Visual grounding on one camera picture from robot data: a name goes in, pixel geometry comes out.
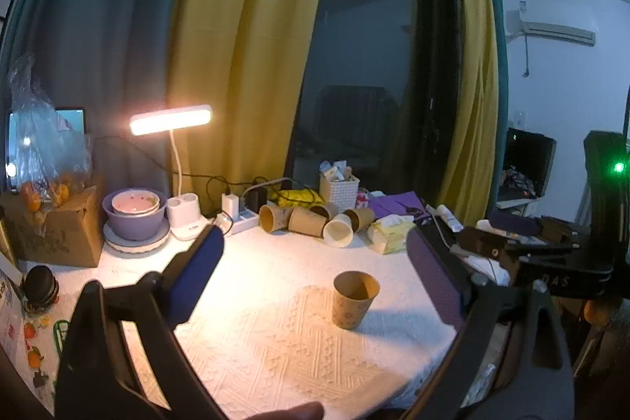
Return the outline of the floral brown paper cup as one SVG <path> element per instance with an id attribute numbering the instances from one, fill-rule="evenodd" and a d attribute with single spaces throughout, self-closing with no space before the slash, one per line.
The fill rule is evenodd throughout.
<path id="1" fill-rule="evenodd" d="M 333 280 L 332 322 L 343 329 L 357 328 L 380 292 L 379 281 L 362 271 L 346 271 Z"/>

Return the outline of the plain brown paper cup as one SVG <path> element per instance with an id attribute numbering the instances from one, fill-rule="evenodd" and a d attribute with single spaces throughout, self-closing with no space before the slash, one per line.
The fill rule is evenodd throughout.
<path id="1" fill-rule="evenodd" d="M 369 207 L 347 209 L 344 214 L 349 217 L 353 232 L 365 229 L 375 221 L 375 212 Z"/>

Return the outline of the white paper cup green print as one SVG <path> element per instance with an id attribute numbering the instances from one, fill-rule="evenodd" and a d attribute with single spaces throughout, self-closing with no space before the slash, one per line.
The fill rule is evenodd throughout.
<path id="1" fill-rule="evenodd" d="M 348 215 L 340 213 L 332 217 L 322 231 L 324 242 L 333 247 L 347 247 L 354 239 L 351 219 Z"/>

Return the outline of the brown cup line drawing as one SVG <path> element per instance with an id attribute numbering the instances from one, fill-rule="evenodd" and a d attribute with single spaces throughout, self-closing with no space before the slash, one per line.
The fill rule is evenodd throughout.
<path id="1" fill-rule="evenodd" d="M 289 218 L 288 230 L 300 235 L 321 238 L 327 222 L 328 220 L 320 214 L 306 208 L 294 207 Z"/>

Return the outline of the floral cup at back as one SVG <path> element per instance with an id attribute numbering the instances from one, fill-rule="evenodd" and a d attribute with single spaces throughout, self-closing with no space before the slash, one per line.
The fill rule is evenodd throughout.
<path id="1" fill-rule="evenodd" d="M 261 206 L 258 212 L 261 229 L 267 233 L 287 229 L 293 210 L 293 207 Z"/>

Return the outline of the white tube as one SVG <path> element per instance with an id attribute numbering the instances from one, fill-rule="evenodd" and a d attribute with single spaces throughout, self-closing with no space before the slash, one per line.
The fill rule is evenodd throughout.
<path id="1" fill-rule="evenodd" d="M 447 224 L 450 228 L 451 232 L 461 232 L 463 230 L 463 225 L 459 222 L 458 218 L 455 217 L 452 211 L 447 208 L 445 205 L 439 205 L 437 208 L 428 205 L 427 210 L 430 214 L 440 217 L 441 220 Z"/>

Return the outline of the right yellow curtain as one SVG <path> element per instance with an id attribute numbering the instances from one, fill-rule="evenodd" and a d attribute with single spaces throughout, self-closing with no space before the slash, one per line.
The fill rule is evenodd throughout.
<path id="1" fill-rule="evenodd" d="M 462 58 L 455 128 L 438 202 L 463 224 L 485 216 L 495 170 L 498 50 L 492 0 L 462 0 Z"/>

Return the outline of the yellow curtain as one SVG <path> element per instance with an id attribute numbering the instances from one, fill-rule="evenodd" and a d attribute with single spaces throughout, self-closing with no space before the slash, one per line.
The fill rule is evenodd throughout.
<path id="1" fill-rule="evenodd" d="M 180 131 L 183 188 L 213 214 L 221 193 L 285 168 L 319 0 L 180 0 L 168 100 L 209 104 Z"/>
<path id="2" fill-rule="evenodd" d="M 462 0 L 462 58 L 455 128 L 438 202 L 463 224 L 485 216 L 495 170 L 498 50 L 492 0 Z"/>

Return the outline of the black monitor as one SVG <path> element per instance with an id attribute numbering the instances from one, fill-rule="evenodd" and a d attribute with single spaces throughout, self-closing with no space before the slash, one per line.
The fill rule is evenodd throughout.
<path id="1" fill-rule="evenodd" d="M 542 198 L 546 194 L 555 149 L 556 140 L 552 137 L 508 129 L 498 201 Z"/>

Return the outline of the purple cloth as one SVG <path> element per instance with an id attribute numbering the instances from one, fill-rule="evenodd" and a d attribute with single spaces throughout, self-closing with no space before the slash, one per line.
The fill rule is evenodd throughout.
<path id="1" fill-rule="evenodd" d="M 415 220 L 428 217 L 425 205 L 414 191 L 394 195 L 372 194 L 369 196 L 369 208 L 375 213 L 376 220 L 388 215 L 411 215 Z"/>

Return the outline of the yellow tissue pack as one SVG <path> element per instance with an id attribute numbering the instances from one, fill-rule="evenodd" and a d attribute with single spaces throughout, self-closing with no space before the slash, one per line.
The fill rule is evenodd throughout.
<path id="1" fill-rule="evenodd" d="M 414 227 L 412 215 L 389 214 L 369 225 L 369 245 L 380 255 L 404 252 L 408 232 Z"/>

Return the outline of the black round speaker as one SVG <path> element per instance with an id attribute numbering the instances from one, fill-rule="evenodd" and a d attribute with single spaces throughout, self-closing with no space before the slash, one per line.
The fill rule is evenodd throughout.
<path id="1" fill-rule="evenodd" d="M 57 301 L 59 283 L 48 266 L 35 265 L 24 279 L 22 292 L 29 310 L 46 309 Z"/>

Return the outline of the pink white carton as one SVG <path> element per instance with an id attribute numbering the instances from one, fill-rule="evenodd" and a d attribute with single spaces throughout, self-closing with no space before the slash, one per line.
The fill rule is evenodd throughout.
<path id="1" fill-rule="evenodd" d="M 369 206 L 369 192 L 359 188 L 357 192 L 356 204 L 354 205 L 357 209 L 367 208 Z"/>

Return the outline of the white plate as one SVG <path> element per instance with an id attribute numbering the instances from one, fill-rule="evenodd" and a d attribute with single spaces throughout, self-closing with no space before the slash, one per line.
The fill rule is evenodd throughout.
<path id="1" fill-rule="evenodd" d="M 170 224 L 166 218 L 163 218 L 160 222 L 157 232 L 144 240 L 131 240 L 125 239 L 120 235 L 117 235 L 108 222 L 104 225 L 104 238 L 105 242 L 119 253 L 149 253 L 154 250 L 159 250 L 170 238 Z"/>

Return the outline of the white slotted plastic basket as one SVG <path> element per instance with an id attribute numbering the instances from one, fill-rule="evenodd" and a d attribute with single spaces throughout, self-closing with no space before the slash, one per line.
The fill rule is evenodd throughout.
<path id="1" fill-rule="evenodd" d="M 319 177 L 319 195 L 328 204 L 337 206 L 341 211 L 356 206 L 360 180 L 351 176 L 344 181 L 330 181 L 324 175 Z"/>

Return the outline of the sachets in basket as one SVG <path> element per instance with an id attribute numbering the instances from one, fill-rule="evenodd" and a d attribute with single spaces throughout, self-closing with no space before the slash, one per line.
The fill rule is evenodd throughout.
<path id="1" fill-rule="evenodd" d="M 339 160 L 330 163 L 322 161 L 319 166 L 319 173 L 330 182 L 348 181 L 352 176 L 351 167 L 346 160 Z"/>

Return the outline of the purple bowl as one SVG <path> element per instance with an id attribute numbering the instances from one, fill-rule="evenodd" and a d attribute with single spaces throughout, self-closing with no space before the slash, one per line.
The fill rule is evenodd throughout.
<path id="1" fill-rule="evenodd" d="M 102 209 L 104 209 L 107 216 L 107 222 L 117 235 L 120 235 L 125 239 L 144 240 L 149 238 L 151 235 L 154 235 L 158 230 L 161 220 L 163 218 L 167 218 L 165 215 L 167 196 L 161 192 L 151 189 L 138 189 L 156 193 L 160 198 L 159 208 L 154 212 L 137 216 L 118 214 L 111 207 L 111 199 L 115 194 L 129 189 L 114 191 L 107 195 L 104 199 L 102 199 Z"/>

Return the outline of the cardboard box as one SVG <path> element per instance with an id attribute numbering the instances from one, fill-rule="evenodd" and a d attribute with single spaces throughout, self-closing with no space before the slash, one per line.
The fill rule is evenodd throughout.
<path id="1" fill-rule="evenodd" d="M 9 192 L 1 195 L 1 207 L 6 215 L 9 242 L 18 260 L 97 267 L 104 246 L 100 185 L 86 188 L 47 213 L 30 213 L 22 199 Z"/>

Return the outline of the yellow plastic bag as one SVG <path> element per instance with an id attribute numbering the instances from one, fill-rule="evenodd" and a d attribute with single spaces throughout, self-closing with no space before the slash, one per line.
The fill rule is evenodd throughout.
<path id="1" fill-rule="evenodd" d="M 314 190 L 306 188 L 301 190 L 281 190 L 271 195 L 271 201 L 281 208 L 303 207 L 322 205 L 324 199 Z"/>

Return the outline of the pink inner bowl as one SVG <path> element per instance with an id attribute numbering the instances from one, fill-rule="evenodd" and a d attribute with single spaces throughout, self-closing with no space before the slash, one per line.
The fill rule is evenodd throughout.
<path id="1" fill-rule="evenodd" d="M 111 199 L 112 209 L 123 215 L 143 215 L 159 208 L 159 196 L 148 190 L 129 189 L 115 194 Z"/>

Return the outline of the white desk lamp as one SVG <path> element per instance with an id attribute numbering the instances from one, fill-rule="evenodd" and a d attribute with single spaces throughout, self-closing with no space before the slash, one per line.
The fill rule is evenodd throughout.
<path id="1" fill-rule="evenodd" d="M 183 192 L 183 166 L 174 132 L 208 125 L 211 115 L 213 110 L 209 104 L 198 104 L 132 115 L 129 122 L 130 132 L 135 137 L 159 132 L 169 133 L 177 170 L 177 185 L 175 194 L 167 201 L 167 217 L 170 232 L 180 241 L 194 240 L 208 221 L 201 212 L 198 195 Z"/>

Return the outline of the white textured table cloth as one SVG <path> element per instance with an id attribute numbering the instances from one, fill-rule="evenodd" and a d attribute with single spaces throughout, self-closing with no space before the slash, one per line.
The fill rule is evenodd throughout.
<path id="1" fill-rule="evenodd" d="M 369 273 L 380 286 L 354 330 L 331 320 L 333 280 L 345 271 Z M 232 419 L 311 401 L 330 419 L 408 407 L 455 338 L 404 253 L 379 255 L 361 238 L 336 248 L 258 228 L 226 239 L 175 334 Z"/>

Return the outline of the white air conditioner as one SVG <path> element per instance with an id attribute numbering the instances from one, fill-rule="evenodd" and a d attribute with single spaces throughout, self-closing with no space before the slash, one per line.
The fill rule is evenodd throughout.
<path id="1" fill-rule="evenodd" d="M 518 9 L 506 12 L 505 25 L 511 38 L 541 37 L 588 47 L 597 42 L 598 27 L 591 11 L 563 3 L 521 1 Z"/>

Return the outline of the white power strip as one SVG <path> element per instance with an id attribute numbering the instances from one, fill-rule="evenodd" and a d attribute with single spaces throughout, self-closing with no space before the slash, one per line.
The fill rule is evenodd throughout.
<path id="1" fill-rule="evenodd" d="M 246 209 L 239 213 L 236 220 L 233 220 L 226 212 L 222 211 L 215 216 L 211 224 L 218 226 L 226 237 L 230 237 L 255 228 L 259 224 L 259 216 Z"/>

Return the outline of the white charger plug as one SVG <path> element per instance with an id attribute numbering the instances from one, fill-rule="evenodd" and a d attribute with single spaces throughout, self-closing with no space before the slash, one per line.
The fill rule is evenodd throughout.
<path id="1" fill-rule="evenodd" d="M 236 222 L 239 219 L 239 197 L 234 193 L 222 194 L 221 210 Z"/>

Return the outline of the black power adapter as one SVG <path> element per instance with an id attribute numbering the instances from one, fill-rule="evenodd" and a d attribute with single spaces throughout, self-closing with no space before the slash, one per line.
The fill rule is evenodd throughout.
<path id="1" fill-rule="evenodd" d="M 265 187 L 256 187 L 243 193 L 246 209 L 251 212 L 258 213 L 262 206 L 267 203 L 267 189 Z"/>

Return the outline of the clear plastic bag of oranges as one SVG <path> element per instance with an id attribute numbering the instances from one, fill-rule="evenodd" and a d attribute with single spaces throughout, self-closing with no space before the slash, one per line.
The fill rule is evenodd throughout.
<path id="1" fill-rule="evenodd" d="M 19 196 L 32 214 L 60 207 L 91 178 L 90 139 L 69 125 L 39 86 L 34 56 L 21 56 L 7 79 L 16 129 Z"/>

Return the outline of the teal curtain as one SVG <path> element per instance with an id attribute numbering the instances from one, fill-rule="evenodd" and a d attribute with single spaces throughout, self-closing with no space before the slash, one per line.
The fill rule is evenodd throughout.
<path id="1" fill-rule="evenodd" d="M 15 0 L 1 66 L 24 54 L 56 107 L 80 107 L 108 191 L 171 188 L 169 139 L 134 137 L 133 115 L 168 103 L 178 0 Z"/>

